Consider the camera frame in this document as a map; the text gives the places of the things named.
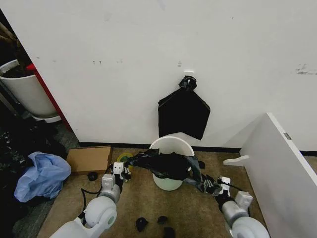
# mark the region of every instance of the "white planter pot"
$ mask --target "white planter pot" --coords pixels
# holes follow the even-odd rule
[[[17,65],[19,65],[19,62],[13,60],[0,66],[1,82],[36,119],[48,119],[58,116],[57,111],[35,75],[21,78],[2,77],[5,72]]]

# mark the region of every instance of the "cardboard box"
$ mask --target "cardboard box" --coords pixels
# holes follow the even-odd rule
[[[70,149],[66,160],[74,174],[88,174],[92,171],[103,174],[110,164],[110,152],[110,146]]]

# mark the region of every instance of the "black soil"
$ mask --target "black soil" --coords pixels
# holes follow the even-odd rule
[[[21,77],[26,77],[26,76],[30,76],[33,75],[32,71],[25,71],[23,72],[21,67],[19,65],[17,65],[16,67],[8,70],[7,72],[5,72],[2,77],[5,78],[21,78]]]

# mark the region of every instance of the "white board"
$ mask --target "white board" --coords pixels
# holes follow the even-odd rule
[[[317,176],[273,114],[240,154],[272,238],[317,237]]]
[[[241,148],[273,112],[317,151],[316,0],[0,0],[82,142],[151,144],[158,101],[195,71],[211,108],[192,146]]]

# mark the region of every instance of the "white bucket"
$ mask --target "white bucket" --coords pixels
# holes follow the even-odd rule
[[[159,149],[160,153],[170,154],[175,152],[179,155],[186,155],[186,156],[194,156],[193,148],[181,138],[175,136],[164,136],[152,143],[150,149]],[[166,191],[173,191],[178,189],[183,181],[181,180],[173,180],[169,178],[158,178],[153,174],[153,179],[155,184]]]
[[[17,100],[35,118],[46,119],[58,116],[53,104],[35,75],[21,78],[5,78],[2,74],[19,65],[17,60],[0,66],[0,80]]]

